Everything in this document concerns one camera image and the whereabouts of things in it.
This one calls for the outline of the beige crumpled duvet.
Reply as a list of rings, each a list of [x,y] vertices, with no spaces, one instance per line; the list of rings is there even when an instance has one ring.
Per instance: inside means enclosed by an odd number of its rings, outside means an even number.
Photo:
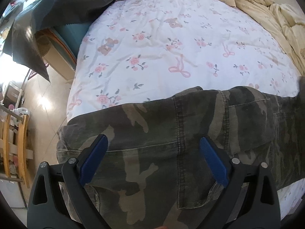
[[[304,76],[304,15],[298,15],[292,6],[279,5],[274,0],[219,1],[239,8],[268,31]]]

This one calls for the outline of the camouflage cargo pants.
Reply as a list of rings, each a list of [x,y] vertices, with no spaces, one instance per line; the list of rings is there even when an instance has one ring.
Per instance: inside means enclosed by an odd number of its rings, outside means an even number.
[[[204,136],[244,164],[266,162],[277,189],[304,178],[304,77],[295,97],[194,87],[77,116],[58,132],[58,162],[98,134],[108,150],[85,190],[110,227],[195,228],[222,191],[200,156]]]

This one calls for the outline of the black jacket on bedside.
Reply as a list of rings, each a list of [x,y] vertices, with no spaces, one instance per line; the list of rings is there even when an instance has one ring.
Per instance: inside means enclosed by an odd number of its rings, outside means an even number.
[[[38,51],[35,33],[67,24],[95,21],[116,0],[36,0],[15,18],[3,46],[13,60],[46,80],[47,69]]]

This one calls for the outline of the wooden bedside cabinet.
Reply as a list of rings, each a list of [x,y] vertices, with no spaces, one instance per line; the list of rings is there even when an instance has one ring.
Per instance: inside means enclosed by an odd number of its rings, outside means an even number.
[[[67,24],[40,30],[35,34],[43,61],[50,65],[66,83],[75,77],[79,48],[91,23]]]

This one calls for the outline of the wooden chair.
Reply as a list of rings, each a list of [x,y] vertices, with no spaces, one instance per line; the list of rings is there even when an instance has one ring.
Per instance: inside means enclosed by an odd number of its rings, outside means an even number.
[[[14,113],[14,111],[1,106],[1,111],[7,114],[1,126],[1,149],[4,165],[4,173],[7,180],[21,182],[27,188],[30,187],[26,160],[33,159],[33,152],[27,149],[27,132],[30,116],[28,114]],[[17,121],[16,144],[10,142],[10,131],[14,129],[11,125],[13,118]],[[17,177],[11,176],[10,160],[17,158]]]

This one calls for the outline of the white floral bed sheet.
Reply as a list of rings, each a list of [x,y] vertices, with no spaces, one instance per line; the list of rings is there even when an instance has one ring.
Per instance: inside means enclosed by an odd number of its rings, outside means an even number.
[[[67,118],[195,86],[293,97],[298,77],[268,31],[221,1],[117,1],[82,40]]]

